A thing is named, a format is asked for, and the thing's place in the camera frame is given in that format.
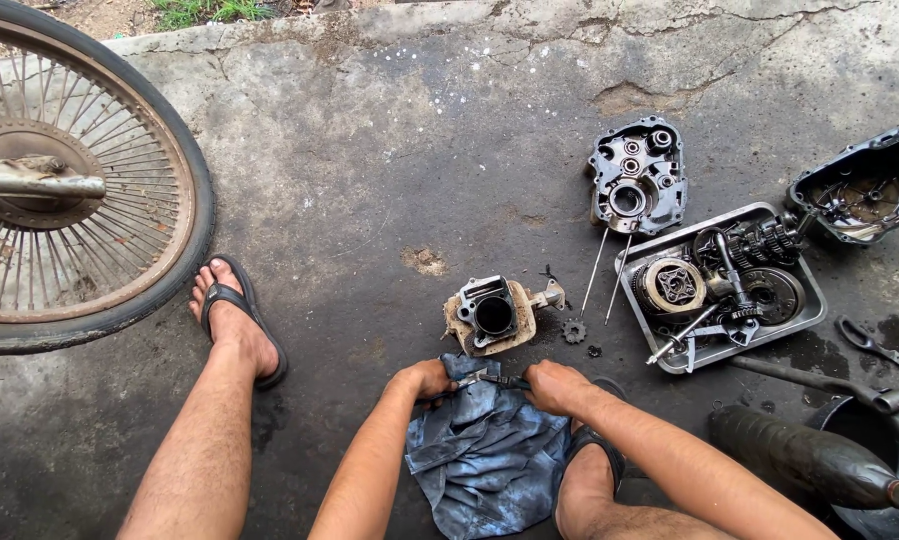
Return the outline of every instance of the flip-flop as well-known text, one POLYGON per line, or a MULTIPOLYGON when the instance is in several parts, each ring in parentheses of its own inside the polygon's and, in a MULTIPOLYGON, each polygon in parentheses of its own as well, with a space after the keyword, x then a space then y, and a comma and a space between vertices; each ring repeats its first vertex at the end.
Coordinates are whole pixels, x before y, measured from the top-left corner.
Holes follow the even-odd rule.
MULTIPOLYGON (((624 402, 627 401, 624 388, 609 376, 597 375, 589 381, 624 402)), ((607 458, 610 459, 610 468, 612 470, 612 497, 615 499, 617 497, 617 492, 620 491, 620 483, 624 479, 626 458, 615 446, 611 445, 609 441, 604 439, 599 433, 593 431, 593 428, 589 427, 586 423, 580 425, 569 439, 568 455, 566 456, 565 464, 563 465, 563 471, 566 471, 566 467, 570 466, 570 462, 573 461, 576 454, 588 444, 598 444, 600 448, 603 449, 603 452, 606 453, 607 458)), ((556 517, 556 505, 559 503, 559 494, 560 491, 559 488, 557 488, 556 496, 553 497, 552 515, 554 519, 556 517)))
POLYGON ((256 295, 253 293, 253 283, 250 281, 250 276, 246 274, 246 270, 244 270, 235 259, 222 253, 211 256, 206 261, 206 264, 203 264, 203 266, 210 268, 210 274, 213 273, 213 267, 210 266, 210 261, 214 259, 218 259, 229 265, 229 268, 232 270, 232 275, 236 276, 236 281, 239 282, 240 288, 243 289, 243 294, 240 294, 237 289, 217 281, 216 275, 214 275, 213 283, 206 289, 203 298, 203 313, 200 315, 200 325, 203 327, 203 331, 206 332, 206 335, 209 336, 209 339, 213 340, 213 330, 210 328, 210 307, 220 300, 225 300, 230 304, 233 304, 237 308, 240 308, 243 313, 249 315, 252 322, 259 325, 266 335, 266 338, 273 343, 275 353, 279 358, 279 363, 276 365, 273 374, 269 374, 256 380, 256 390, 268 390, 275 387, 283 380, 283 377, 285 377, 289 371, 289 362, 287 361, 287 355, 283 351, 283 347, 280 346, 280 342, 273 337, 272 333, 270 333, 269 328, 267 328, 264 323, 263 317, 260 316, 260 312, 257 310, 257 299, 256 295))

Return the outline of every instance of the concrete floor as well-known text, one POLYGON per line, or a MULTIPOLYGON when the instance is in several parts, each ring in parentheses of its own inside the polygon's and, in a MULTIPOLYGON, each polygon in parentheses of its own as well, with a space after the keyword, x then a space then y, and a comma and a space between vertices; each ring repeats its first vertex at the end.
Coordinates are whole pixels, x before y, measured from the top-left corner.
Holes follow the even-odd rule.
MULTIPOLYGON (((693 224, 778 204, 799 171, 899 125, 899 1, 621 4, 383 6, 110 43, 196 135, 219 193, 215 249, 256 277, 292 352, 288 380, 253 405, 246 537, 307 533, 385 382, 456 349, 439 340, 441 305, 467 278, 540 289, 550 264, 582 302, 600 232, 580 173, 598 133, 653 112, 674 123, 693 224), (444 266, 418 271, 405 248, 444 266)), ((832 325, 851 314, 899 348, 899 230, 805 256, 827 320, 754 356, 899 385, 832 325)), ((644 365, 629 305, 600 325, 613 279, 597 277, 583 346, 559 337, 573 312, 547 312, 506 373, 549 357, 608 374, 700 436, 716 399, 795 421, 829 399, 720 365, 644 365), (594 344, 603 357, 587 357, 594 344)), ((0 538, 114 534, 210 349, 186 301, 85 346, 0 357, 0 538)), ((439 534, 407 473, 393 515, 391 537, 439 534)))

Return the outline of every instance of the hairy leg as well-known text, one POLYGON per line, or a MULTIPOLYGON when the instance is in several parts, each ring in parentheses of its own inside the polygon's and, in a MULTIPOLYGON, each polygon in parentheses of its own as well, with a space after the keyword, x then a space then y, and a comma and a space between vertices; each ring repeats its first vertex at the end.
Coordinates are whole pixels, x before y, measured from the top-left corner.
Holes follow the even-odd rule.
MULTIPOLYGON (((573 421, 575 431, 580 423, 573 421)), ((600 445, 580 448, 566 466, 556 507, 556 527, 566 540, 730 538, 696 518, 613 501, 613 469, 600 445)))
MULTIPOLYGON (((197 320, 216 280, 241 291, 223 261, 200 270, 189 308, 197 320)), ((250 497, 253 381, 273 373, 276 348, 227 301, 209 309, 213 347, 156 451, 118 538, 237 538, 250 497)))

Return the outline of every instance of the metal tray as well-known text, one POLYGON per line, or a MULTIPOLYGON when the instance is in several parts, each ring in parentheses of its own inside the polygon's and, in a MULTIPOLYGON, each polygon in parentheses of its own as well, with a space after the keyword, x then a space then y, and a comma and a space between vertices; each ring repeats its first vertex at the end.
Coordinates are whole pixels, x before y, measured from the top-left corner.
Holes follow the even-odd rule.
MULTIPOLYGON (((665 341, 657 340, 657 335, 650 327, 647 315, 643 313, 640 304, 633 294, 633 288, 629 285, 633 282, 633 274, 641 266, 660 256, 677 255, 684 246, 687 246, 696 238, 696 234, 707 227, 729 227, 738 221, 754 221, 763 220, 773 215, 779 215, 779 211, 767 202, 754 202, 737 208, 731 212, 718 215, 712 219, 693 225, 692 227, 683 228, 661 236, 644 244, 639 244, 635 248, 630 248, 629 256, 626 260, 626 266, 622 268, 622 279, 620 287, 626 291, 626 298, 629 300, 630 306, 633 307, 635 318, 639 321, 642 333, 646 336, 646 342, 649 344, 650 353, 656 351, 663 346, 665 341)), ((617 274, 621 271, 621 261, 623 254, 616 256, 613 264, 617 274)), ((803 256, 793 266, 786 268, 786 271, 792 274, 800 284, 803 285, 806 295, 806 303, 803 311, 796 315, 791 321, 775 326, 761 326, 756 331, 753 339, 748 347, 737 347, 726 340, 715 339, 707 345, 696 349, 696 359, 693 362, 693 368, 699 368, 713 362, 726 359, 733 355, 742 353, 754 347, 759 347, 769 343, 774 339, 789 336, 794 332, 799 332, 805 328, 809 328, 826 318, 827 303, 823 298, 823 291, 816 284, 813 274, 810 273, 810 267, 807 266, 803 256)), ((664 371, 673 374, 686 373, 687 357, 685 354, 672 354, 661 358, 657 365, 664 371)))

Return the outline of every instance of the hand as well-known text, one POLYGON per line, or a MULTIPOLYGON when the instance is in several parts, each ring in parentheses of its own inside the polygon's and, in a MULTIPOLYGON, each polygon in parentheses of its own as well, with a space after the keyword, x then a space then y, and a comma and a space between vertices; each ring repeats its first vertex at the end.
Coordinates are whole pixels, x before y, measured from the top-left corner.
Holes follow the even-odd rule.
MULTIPOLYGON (((416 399, 430 398, 441 392, 452 390, 457 386, 456 381, 450 380, 447 376, 446 367, 439 358, 423 360, 403 368, 393 377, 394 381, 397 379, 406 380, 408 385, 415 388, 416 399)), ((432 405, 433 407, 439 407, 441 403, 442 399, 436 399, 432 405)))
POLYGON ((549 360, 529 366, 522 377, 533 388, 523 392, 530 403, 557 416, 574 416, 575 404, 587 390, 596 388, 574 368, 549 360))

